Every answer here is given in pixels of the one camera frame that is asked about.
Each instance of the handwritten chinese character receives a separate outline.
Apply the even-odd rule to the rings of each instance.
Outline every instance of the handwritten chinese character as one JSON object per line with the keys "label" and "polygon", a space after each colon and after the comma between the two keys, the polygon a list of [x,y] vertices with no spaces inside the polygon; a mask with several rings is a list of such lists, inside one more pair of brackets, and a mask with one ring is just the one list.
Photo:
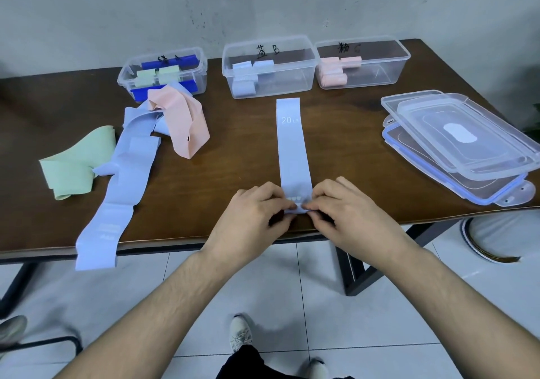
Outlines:
{"label": "handwritten chinese character", "polygon": [[265,57],[267,54],[265,53],[265,50],[262,49],[264,45],[259,45],[257,49],[259,50],[259,54],[257,55],[257,59]]}
{"label": "handwritten chinese character", "polygon": [[339,43],[339,52],[347,52],[349,50],[349,44],[348,43]]}

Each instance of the white tile floor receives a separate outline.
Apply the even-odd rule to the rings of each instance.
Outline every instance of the white tile floor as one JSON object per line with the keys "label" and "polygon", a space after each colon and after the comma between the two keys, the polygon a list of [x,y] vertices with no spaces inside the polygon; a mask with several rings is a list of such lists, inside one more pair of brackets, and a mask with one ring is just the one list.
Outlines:
{"label": "white tile floor", "polygon": [[[540,336],[540,255],[516,265],[489,263],[469,250],[457,227],[428,248]],[[73,261],[43,265],[14,313],[29,318],[25,341],[78,332],[87,346],[189,254],[121,257],[116,269],[97,272],[76,273]],[[0,266],[2,294],[16,272]],[[271,246],[236,274],[196,321],[164,378],[215,377],[230,355],[228,324],[239,312],[252,320],[265,361],[287,374],[299,374],[309,357],[322,357],[332,377],[461,377],[386,278],[346,297],[334,249],[320,241]],[[49,379],[72,357],[70,343],[12,352],[0,361],[0,379]]]}

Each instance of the table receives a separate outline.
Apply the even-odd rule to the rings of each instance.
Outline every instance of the table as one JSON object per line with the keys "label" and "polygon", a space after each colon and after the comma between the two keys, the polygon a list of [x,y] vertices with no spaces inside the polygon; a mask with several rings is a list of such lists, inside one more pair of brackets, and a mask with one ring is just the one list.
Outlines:
{"label": "table", "polygon": [[[307,92],[254,99],[232,98],[220,59],[208,62],[202,103],[210,140],[191,159],[163,140],[149,184],[118,246],[119,255],[198,249],[230,198],[240,188],[280,184],[275,99],[300,97],[312,182],[345,176],[425,245],[458,219],[502,211],[466,201],[407,163],[381,136],[387,112],[380,99],[439,89],[492,106],[423,41],[404,40],[411,53],[394,85]],[[0,262],[74,258],[75,241],[104,198],[108,178],[96,178],[91,193],[56,201],[38,160],[65,150],[91,130],[121,131],[126,106],[136,106],[116,83],[119,68],[26,76],[1,81],[0,133],[3,190],[0,198]],[[540,188],[540,171],[529,175]],[[528,204],[540,207],[540,193]],[[324,239],[309,218],[299,216],[278,242]],[[338,251],[346,293],[354,295],[380,278],[373,267]]]}

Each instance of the gray concrete wall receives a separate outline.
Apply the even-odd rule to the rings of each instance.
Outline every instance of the gray concrete wall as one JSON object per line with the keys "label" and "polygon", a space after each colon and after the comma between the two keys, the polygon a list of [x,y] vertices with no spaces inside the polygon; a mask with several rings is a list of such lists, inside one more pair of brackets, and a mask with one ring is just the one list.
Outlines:
{"label": "gray concrete wall", "polygon": [[1,76],[306,33],[421,38],[514,123],[540,101],[540,0],[0,0]]}

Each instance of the pant leg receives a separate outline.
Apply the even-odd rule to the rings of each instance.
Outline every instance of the pant leg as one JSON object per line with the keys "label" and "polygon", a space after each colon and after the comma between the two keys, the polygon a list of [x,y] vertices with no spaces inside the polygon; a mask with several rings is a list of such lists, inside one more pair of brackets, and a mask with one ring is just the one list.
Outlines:
{"label": "pant leg", "polygon": [[216,379],[301,379],[285,375],[265,365],[259,351],[251,345],[242,345],[223,365]]}

